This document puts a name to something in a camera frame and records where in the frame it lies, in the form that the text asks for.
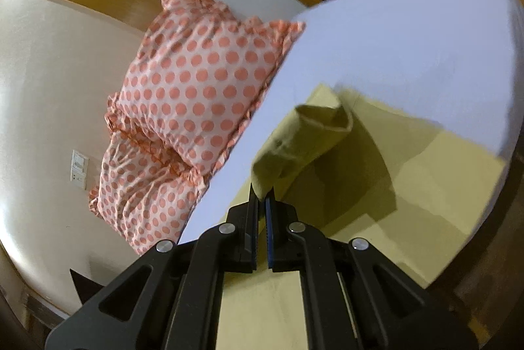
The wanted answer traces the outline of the khaki pants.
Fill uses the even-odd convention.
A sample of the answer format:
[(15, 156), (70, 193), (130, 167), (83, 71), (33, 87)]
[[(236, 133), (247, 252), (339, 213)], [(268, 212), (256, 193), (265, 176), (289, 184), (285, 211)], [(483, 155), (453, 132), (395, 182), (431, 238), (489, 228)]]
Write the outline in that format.
[(258, 151), (248, 190), (273, 190), (298, 217), (361, 236), (419, 285), (463, 248), (503, 180), (494, 151), (348, 88), (319, 85)]

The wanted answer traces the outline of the left polka dot pillow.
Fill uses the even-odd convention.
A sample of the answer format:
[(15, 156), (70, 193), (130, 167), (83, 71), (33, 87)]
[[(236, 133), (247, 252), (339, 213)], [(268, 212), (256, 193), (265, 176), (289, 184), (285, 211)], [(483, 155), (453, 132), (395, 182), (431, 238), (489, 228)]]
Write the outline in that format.
[(114, 130), (89, 209), (142, 255), (162, 239), (179, 241), (205, 190), (202, 175), (160, 140)]

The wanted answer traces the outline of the right polka dot pillow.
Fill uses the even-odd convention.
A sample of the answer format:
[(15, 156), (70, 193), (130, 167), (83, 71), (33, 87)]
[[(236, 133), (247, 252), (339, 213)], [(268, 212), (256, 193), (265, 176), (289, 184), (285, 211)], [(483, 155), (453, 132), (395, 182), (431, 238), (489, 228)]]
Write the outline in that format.
[(109, 104), (108, 125), (157, 138), (211, 174), (305, 29), (281, 19), (241, 21), (215, 0), (162, 0)]

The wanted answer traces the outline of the white wall switch panel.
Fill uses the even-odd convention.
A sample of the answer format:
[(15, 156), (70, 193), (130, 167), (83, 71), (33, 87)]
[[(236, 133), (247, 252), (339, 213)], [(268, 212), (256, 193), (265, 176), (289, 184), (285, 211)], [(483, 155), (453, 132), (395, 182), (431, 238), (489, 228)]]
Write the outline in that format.
[(70, 165), (70, 181), (81, 190), (86, 190), (89, 158), (73, 150)]

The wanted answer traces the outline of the polka dot pillow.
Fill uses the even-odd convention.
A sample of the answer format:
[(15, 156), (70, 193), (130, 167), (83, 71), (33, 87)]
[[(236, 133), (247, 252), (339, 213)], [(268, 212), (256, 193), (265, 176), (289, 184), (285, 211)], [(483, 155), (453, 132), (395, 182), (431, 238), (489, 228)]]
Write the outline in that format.
[(160, 140), (114, 130), (89, 209), (142, 255), (162, 239), (179, 241), (205, 190), (202, 175)]
[(281, 19), (241, 21), (215, 0), (162, 0), (109, 104), (108, 125), (157, 138), (211, 174), (305, 29)]

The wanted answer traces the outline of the white bed mattress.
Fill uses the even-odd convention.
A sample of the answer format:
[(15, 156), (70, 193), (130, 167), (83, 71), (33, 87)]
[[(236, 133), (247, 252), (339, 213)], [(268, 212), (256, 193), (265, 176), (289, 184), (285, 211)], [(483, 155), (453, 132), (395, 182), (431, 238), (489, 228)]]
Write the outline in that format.
[(503, 158), (504, 178), (523, 117), (523, 8), (519, 0), (329, 0), (302, 12), (307, 28), (181, 236), (196, 239), (226, 216), (258, 150), (319, 85), (348, 88), (428, 120)]

